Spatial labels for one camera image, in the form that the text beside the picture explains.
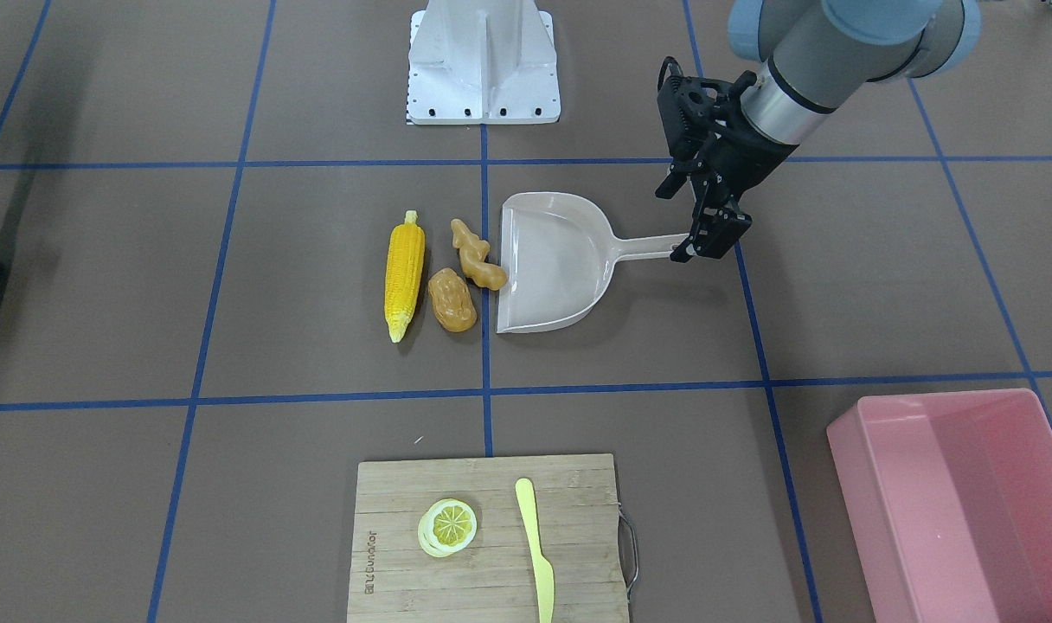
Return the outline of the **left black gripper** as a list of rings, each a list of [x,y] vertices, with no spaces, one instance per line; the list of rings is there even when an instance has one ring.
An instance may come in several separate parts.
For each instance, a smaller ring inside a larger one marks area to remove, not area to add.
[[[672,158],[654,196],[672,200],[692,175],[705,169],[707,182],[697,198],[701,214],[693,223],[692,255],[722,259],[752,226],[750,215],[724,206],[725,202],[730,198],[739,201],[745,192],[755,188],[798,146],[765,137],[748,121],[703,121],[699,126],[708,130],[702,158]]]

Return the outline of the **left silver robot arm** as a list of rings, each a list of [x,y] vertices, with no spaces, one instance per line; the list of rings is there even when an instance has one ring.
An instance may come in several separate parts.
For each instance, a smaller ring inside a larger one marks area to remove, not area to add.
[[[670,200],[688,184],[695,197],[690,232],[670,259],[731,252],[753,221],[740,209],[743,194],[863,84],[956,67],[980,32],[976,1],[736,1],[730,47],[758,71],[734,81],[688,76],[668,56],[659,72],[671,162],[656,195]]]

